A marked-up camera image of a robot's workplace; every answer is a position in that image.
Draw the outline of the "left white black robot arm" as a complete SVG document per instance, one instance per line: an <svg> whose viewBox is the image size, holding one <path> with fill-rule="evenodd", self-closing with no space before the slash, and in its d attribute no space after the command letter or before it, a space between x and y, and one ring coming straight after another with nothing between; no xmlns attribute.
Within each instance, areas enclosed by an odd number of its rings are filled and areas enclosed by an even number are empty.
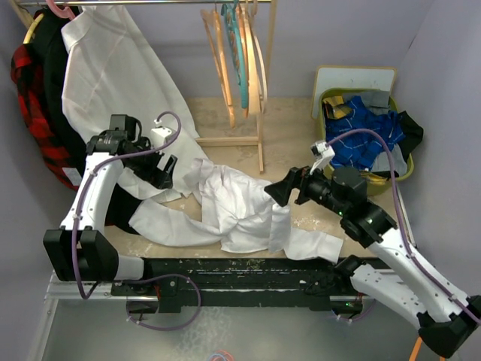
<svg viewBox="0 0 481 361"><path fill-rule="evenodd" d="M86 166L74 202L58 229L44 234L43 244L61 281L128 281L138 295L154 288L154 276L144 270L144 260L122 256L107 240L107 210L119 177L129 168L140 179L164 190L173 186L177 157L170 155L159 168L163 150L180 135L179 129L162 125L159 118L148 136L139 120L114 114L108 129L86 145Z"/></svg>

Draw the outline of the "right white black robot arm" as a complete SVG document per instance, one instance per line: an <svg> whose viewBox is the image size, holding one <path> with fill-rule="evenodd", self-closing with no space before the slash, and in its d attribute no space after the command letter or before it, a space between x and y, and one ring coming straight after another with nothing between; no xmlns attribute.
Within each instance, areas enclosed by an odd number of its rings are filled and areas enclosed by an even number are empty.
<svg viewBox="0 0 481 361"><path fill-rule="evenodd" d="M417 330L438 356L449 359L480 325L480 297L469 296L448 281L406 240L406 232L379 205L368 199L367 182L351 167L338 168L330 178L319 169L291 168L265 192L280 206L299 191L295 204L314 201L340 216L340 226L352 240L381 259L401 279L386 279L357 256L340 262L334 276L342 294L355 290L390 308Z"/></svg>

